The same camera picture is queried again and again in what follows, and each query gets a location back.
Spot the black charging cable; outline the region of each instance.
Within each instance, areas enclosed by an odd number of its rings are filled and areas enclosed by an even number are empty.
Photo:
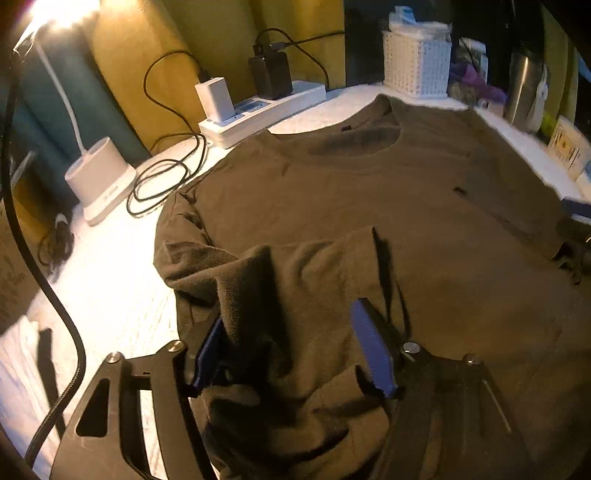
[[[31,272],[31,275],[39,285],[39,288],[45,294],[49,303],[51,303],[51,305],[55,308],[57,314],[64,322],[64,325],[66,325],[68,332],[72,336],[72,340],[74,340],[74,346],[76,347],[77,355],[76,371],[74,372],[72,380],[64,389],[62,394],[59,396],[55,404],[50,408],[49,412],[39,425],[39,428],[35,432],[35,435],[33,435],[33,439],[31,440],[31,443],[27,448],[27,452],[25,453],[26,463],[31,468],[33,468],[33,465],[35,464],[35,459],[37,458],[37,455],[39,454],[39,451],[41,450],[41,447],[43,446],[43,443],[45,442],[47,436],[51,432],[51,429],[55,426],[57,419],[63,414],[63,411],[65,410],[66,406],[68,405],[68,403],[70,403],[74,394],[82,384],[82,379],[84,378],[84,375],[86,373],[86,352],[84,350],[82,338],[80,337],[80,332],[78,332],[76,325],[72,321],[70,315],[61,303],[60,299],[57,297],[56,293],[49,285],[45,276],[39,269],[39,266],[37,265],[37,263],[35,263],[33,254],[29,250],[24,235],[22,234],[21,226],[18,223],[17,213],[14,209],[14,199],[12,198],[12,190],[10,185],[9,147],[12,133],[12,119],[14,117],[14,111],[17,104],[21,65],[21,56],[18,53],[14,52],[11,56],[11,83],[10,89],[8,91],[6,113],[4,115],[2,139],[0,141],[0,181],[2,184],[2,192],[4,194],[4,208],[6,210],[8,225],[10,227],[12,236],[14,237],[14,241],[18,247],[18,250],[22,256],[22,259],[24,260],[25,265]]]
[[[162,107],[165,110],[167,110],[167,111],[175,114],[177,117],[179,117],[183,121],[183,123],[187,126],[187,129],[189,130],[189,132],[181,132],[181,133],[163,135],[162,137],[159,137],[156,140],[156,142],[154,143],[154,145],[152,146],[152,148],[150,150],[152,150],[158,144],[158,142],[160,142],[161,140],[163,140],[165,138],[179,137],[181,135],[187,135],[187,136],[195,137],[195,140],[197,141],[197,144],[195,145],[194,148],[191,149],[191,151],[189,153],[187,153],[180,160],[177,160],[175,158],[163,158],[162,160],[158,160],[154,164],[150,165],[141,174],[138,175],[138,177],[135,179],[135,182],[134,182],[133,188],[131,190],[131,193],[127,197],[127,201],[126,201],[127,212],[132,217],[135,217],[135,218],[141,217],[145,213],[148,213],[148,212],[154,210],[159,205],[162,205],[166,201],[166,198],[167,198],[167,196],[168,196],[169,193],[175,191],[176,189],[178,189],[179,187],[183,186],[187,182],[193,180],[201,172],[201,169],[203,168],[203,164],[205,163],[205,153],[207,151],[207,139],[205,138],[205,136],[203,134],[201,134],[201,133],[197,133],[193,129],[193,127],[191,127],[191,124],[189,123],[189,121],[185,118],[185,116],[182,113],[177,112],[173,108],[170,108],[169,106],[167,106],[167,105],[159,102],[158,100],[156,100],[154,97],[152,97],[148,93],[148,89],[147,89],[148,76],[150,75],[150,72],[152,71],[152,69],[161,60],[164,60],[165,58],[170,57],[172,55],[178,55],[178,54],[186,55],[189,58],[191,58],[193,61],[195,61],[195,63],[197,64],[197,66],[199,68],[198,77],[199,77],[199,81],[200,82],[206,82],[206,81],[208,81],[208,80],[211,79],[211,77],[209,76],[207,70],[205,70],[204,68],[201,67],[201,63],[199,62],[199,60],[197,59],[197,57],[195,55],[193,55],[191,52],[188,52],[186,50],[173,50],[173,51],[169,51],[169,52],[165,53],[164,55],[159,56],[159,58],[157,58],[156,60],[154,60],[152,62],[152,65],[150,65],[148,67],[148,70],[146,71],[146,73],[144,75],[144,95],[150,101],[152,101],[153,103],[155,103],[159,107]],[[186,165],[185,162],[193,154],[195,154],[197,152],[197,150],[199,149],[200,145],[202,145],[201,157],[199,158],[199,163],[197,165],[197,168],[195,169],[194,172],[191,172],[189,170],[189,167]],[[171,185],[170,187],[168,187],[168,188],[166,188],[164,190],[160,190],[159,192],[157,192],[155,194],[149,195],[149,196],[142,197],[142,196],[139,195],[139,189],[140,189],[140,187],[143,184],[145,184],[149,180],[152,180],[152,179],[154,179],[156,177],[159,177],[160,175],[165,174],[166,172],[169,172],[170,170],[174,169],[175,167],[182,167],[183,170],[184,170],[183,171],[183,176],[181,177],[181,179],[177,183],[175,183],[174,185]],[[143,210],[139,210],[139,211],[135,212],[135,211],[133,211],[131,209],[131,203],[132,203],[133,200],[135,200],[138,203],[150,202],[150,206],[147,207],[147,208],[145,208],[145,209],[143,209]]]
[[[282,50],[284,48],[292,47],[292,46],[295,47],[295,48],[297,48],[300,52],[302,52],[304,55],[306,55],[306,57],[308,57],[310,60],[312,60],[314,63],[316,63],[320,67],[320,69],[322,70],[322,73],[324,73],[324,84],[326,85],[326,91],[329,91],[330,90],[329,74],[326,71],[326,69],[324,68],[324,65],[322,65],[310,53],[308,53],[303,48],[301,48],[300,45],[303,44],[303,43],[314,41],[314,40],[320,40],[322,38],[335,37],[337,35],[344,35],[345,32],[343,30],[337,30],[337,31],[325,33],[325,34],[322,34],[322,35],[317,35],[315,37],[305,38],[304,40],[295,41],[284,30],[282,30],[280,28],[265,28],[264,30],[261,30],[259,32],[259,34],[256,36],[256,40],[255,40],[255,53],[256,54],[263,53],[264,47],[261,44],[261,37],[265,33],[267,33],[267,32],[277,32],[277,33],[280,33],[281,35],[283,35],[288,40],[287,42],[271,43],[269,45],[269,47],[268,47],[271,51]]]

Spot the black power adapter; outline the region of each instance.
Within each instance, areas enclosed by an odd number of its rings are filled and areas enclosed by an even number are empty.
[[[253,46],[255,56],[248,59],[256,93],[260,98],[277,100],[293,91],[290,64],[283,51]]]

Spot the blue gripper pad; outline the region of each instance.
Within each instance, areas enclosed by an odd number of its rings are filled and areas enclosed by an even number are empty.
[[[385,329],[389,326],[368,299],[353,302],[351,324],[369,365],[374,386],[384,393],[384,397],[393,398],[398,385],[394,375],[395,360],[387,345],[391,335],[387,335]]]
[[[197,357],[197,368],[195,369],[196,375],[193,386],[200,392],[213,382],[213,377],[217,371],[217,363],[220,355],[220,340],[223,332],[222,318],[218,317]]]

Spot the screw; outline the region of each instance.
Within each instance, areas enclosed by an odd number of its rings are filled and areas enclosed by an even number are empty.
[[[480,365],[482,363],[482,359],[473,353],[467,354],[464,358],[468,365]]]
[[[169,352],[180,352],[184,348],[184,343],[181,340],[174,340],[168,344]]]
[[[115,364],[119,360],[121,360],[122,357],[123,357],[123,355],[121,355],[121,353],[119,353],[119,352],[111,352],[109,355],[107,355],[105,360],[107,360],[107,362],[110,364]]]
[[[406,342],[402,346],[402,350],[404,350],[406,353],[415,354],[421,351],[421,346],[418,343]]]

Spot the power strip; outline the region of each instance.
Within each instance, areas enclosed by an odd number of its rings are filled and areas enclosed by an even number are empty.
[[[201,133],[217,147],[229,148],[240,140],[326,100],[322,83],[293,81],[293,93],[279,100],[251,97],[234,106],[236,115],[223,122],[209,118],[199,122]]]

